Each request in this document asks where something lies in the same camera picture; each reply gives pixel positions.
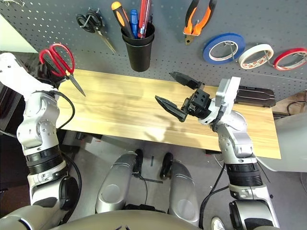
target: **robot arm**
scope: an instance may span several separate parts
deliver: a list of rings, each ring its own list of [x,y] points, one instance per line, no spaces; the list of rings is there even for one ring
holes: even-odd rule
[[[30,171],[27,179],[31,201],[31,206],[8,214],[0,223],[3,229],[50,229],[73,208],[78,194],[78,184],[68,175],[59,150],[59,108],[52,93],[56,89],[29,75],[13,54],[0,55],[0,70],[0,81],[26,100],[17,138]]]
[[[229,177],[230,195],[236,199],[229,204],[234,229],[279,227],[267,186],[261,180],[245,118],[232,110],[240,78],[222,79],[216,97],[210,99],[209,94],[202,90],[202,82],[178,72],[172,72],[170,75],[196,91],[185,100],[180,110],[164,98],[156,96],[156,100],[181,122],[184,122],[189,114],[196,116],[201,124],[209,125],[217,132]]]

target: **pliers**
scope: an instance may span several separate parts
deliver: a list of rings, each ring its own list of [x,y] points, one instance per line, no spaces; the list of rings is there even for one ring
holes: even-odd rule
[[[201,34],[201,30],[203,29],[203,27],[205,27],[205,25],[211,19],[214,8],[215,8],[216,3],[217,3],[217,0],[210,0],[207,11],[206,11],[204,17],[202,18],[202,20],[199,23],[197,23],[193,27],[192,18],[193,18],[194,13],[197,9],[197,5],[198,5],[199,1],[200,0],[193,0],[192,3],[190,4],[188,11],[187,11],[187,14],[186,14],[185,27],[184,27],[184,30],[183,30],[183,34],[185,34],[186,45],[189,45],[193,41],[195,36],[199,36]]]

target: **wooden table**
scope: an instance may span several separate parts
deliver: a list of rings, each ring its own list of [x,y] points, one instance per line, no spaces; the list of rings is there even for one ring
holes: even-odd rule
[[[185,98],[193,93],[188,87],[171,81],[79,69],[75,70],[74,77],[86,97],[70,81],[61,84],[59,90],[76,108],[75,117],[64,129],[219,150],[217,134],[209,127],[192,116],[184,123],[179,122],[154,98],[155,95],[167,98],[180,108]],[[214,97],[217,87],[206,86],[204,90]],[[62,98],[59,108],[57,126],[71,115],[70,105]],[[272,110],[246,105],[235,105],[234,110],[247,120],[255,154],[280,159]]]

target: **pen holder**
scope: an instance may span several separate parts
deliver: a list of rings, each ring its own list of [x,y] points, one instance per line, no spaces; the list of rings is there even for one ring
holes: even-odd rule
[[[127,37],[121,30],[122,37],[126,43],[131,68],[137,72],[146,71],[150,65],[150,54],[154,40],[154,25],[147,24],[146,37],[134,39]]]

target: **red scissors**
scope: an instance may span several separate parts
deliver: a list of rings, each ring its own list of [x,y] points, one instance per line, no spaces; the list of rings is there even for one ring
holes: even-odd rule
[[[55,50],[56,47],[62,47],[69,54],[69,57],[71,58],[72,68],[69,67],[69,65],[63,60],[61,55]],[[75,70],[75,60],[73,58],[72,52],[63,44],[59,43],[52,44],[49,47],[49,49],[43,49],[42,51],[40,51],[39,60],[42,64],[45,63],[44,60],[45,54],[47,54],[51,58],[52,62],[56,65],[56,67],[59,70],[59,72],[56,72],[54,70],[52,70],[51,72],[58,77],[65,77],[66,79],[71,80],[74,86],[80,91],[80,93],[82,93],[85,96],[83,89],[81,88],[81,86],[78,84],[77,80],[73,76],[73,72]]]

